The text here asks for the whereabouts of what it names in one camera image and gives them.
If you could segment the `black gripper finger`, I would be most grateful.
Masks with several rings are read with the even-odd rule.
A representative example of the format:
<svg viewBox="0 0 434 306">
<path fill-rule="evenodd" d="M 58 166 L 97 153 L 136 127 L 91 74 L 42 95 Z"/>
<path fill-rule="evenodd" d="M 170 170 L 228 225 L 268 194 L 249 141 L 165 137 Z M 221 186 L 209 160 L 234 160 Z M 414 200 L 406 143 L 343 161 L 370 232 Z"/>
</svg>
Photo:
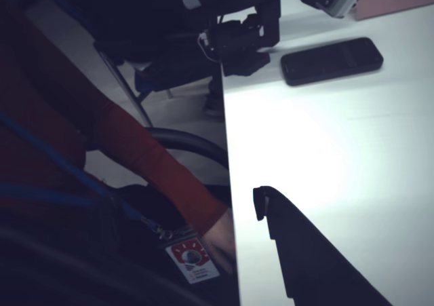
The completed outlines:
<svg viewBox="0 0 434 306">
<path fill-rule="evenodd" d="M 267 220 L 286 295 L 295 305 L 389 305 L 284 194 L 261 186 L 253 200 L 257 219 Z"/>
</svg>

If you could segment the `person's left hand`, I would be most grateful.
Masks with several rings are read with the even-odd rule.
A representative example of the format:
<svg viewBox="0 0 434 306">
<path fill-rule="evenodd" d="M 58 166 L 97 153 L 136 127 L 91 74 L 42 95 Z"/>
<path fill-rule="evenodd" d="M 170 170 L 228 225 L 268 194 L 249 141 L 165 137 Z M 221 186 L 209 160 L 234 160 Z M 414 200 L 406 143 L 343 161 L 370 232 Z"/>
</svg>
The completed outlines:
<svg viewBox="0 0 434 306">
<path fill-rule="evenodd" d="M 202 240 L 218 265 L 232 274 L 236 268 L 236 246 L 233 213 L 230 208 L 202 236 Z"/>
</svg>

